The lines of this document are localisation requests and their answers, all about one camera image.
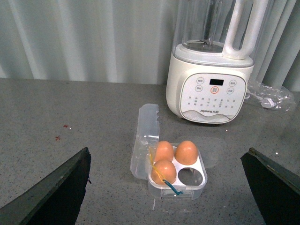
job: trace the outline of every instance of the gray speckled countertop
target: gray speckled countertop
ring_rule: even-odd
[[[146,103],[159,105],[160,140],[189,139],[200,148],[208,176],[200,198],[154,205],[147,181],[131,174],[138,110]],[[174,115],[161,85],[3,78],[0,105],[0,207],[83,147],[92,156],[92,184],[78,225],[264,224],[240,157],[255,147],[300,175],[299,106],[276,112],[244,104],[232,122],[209,126]]]

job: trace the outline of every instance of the blender handle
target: blender handle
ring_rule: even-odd
[[[254,50],[256,39],[268,5],[268,0],[253,0],[253,6],[242,48],[236,50],[233,48],[233,42],[243,13],[244,3],[244,0],[236,0],[222,52],[224,57],[234,60],[243,60]]]

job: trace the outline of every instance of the clear plastic egg carton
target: clear plastic egg carton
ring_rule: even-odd
[[[156,198],[198,198],[206,183],[207,174],[198,151],[198,159],[192,165],[180,164],[175,157],[172,163],[176,168],[176,181],[172,184],[178,192],[175,192],[167,185],[159,185],[151,178],[152,166],[150,164],[149,147],[156,149],[159,140],[159,122],[157,121],[158,105],[146,104],[139,111],[139,121],[136,131],[135,144],[131,158],[130,170],[132,174],[140,179],[148,180],[148,189]],[[174,151],[178,144],[171,143]]]
[[[171,143],[176,151],[178,144]],[[172,184],[177,191],[183,192],[183,194],[176,195],[174,191],[167,185],[159,185],[155,183],[151,178],[151,172],[148,175],[148,189],[150,193],[157,197],[179,197],[179,198],[191,198],[192,200],[198,198],[204,186],[207,183],[207,174],[203,165],[203,161],[198,151],[198,159],[192,165],[183,165],[179,163],[176,158],[173,158],[172,163],[176,168],[176,181]]]

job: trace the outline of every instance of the yellow string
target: yellow string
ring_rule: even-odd
[[[149,147],[149,157],[150,157],[150,163],[151,163],[151,166],[152,168],[155,170],[155,172],[157,173],[158,177],[160,178],[160,180],[162,182],[164,182],[163,180],[165,180],[165,177],[159,172],[159,170],[154,166],[154,161],[153,161],[153,157],[152,157],[152,147],[150,146]]]

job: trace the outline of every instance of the button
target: button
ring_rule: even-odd
[[[213,93],[213,94],[217,94],[217,92],[219,91],[219,88],[216,87],[216,86],[214,86],[214,87],[212,87],[212,88],[210,89],[210,91],[211,91],[211,93]]]
[[[229,86],[230,87],[234,87],[236,85],[236,81],[235,80],[232,80],[229,82]]]
[[[204,79],[202,77],[199,77],[197,79],[197,84],[203,84],[204,83]]]
[[[227,89],[227,94],[228,94],[228,95],[231,95],[233,92],[234,92],[234,89],[233,89],[233,88],[228,88],[228,89]]]
[[[196,90],[197,92],[202,91],[202,86],[201,86],[201,85],[197,85],[196,88],[195,88],[195,90]]]

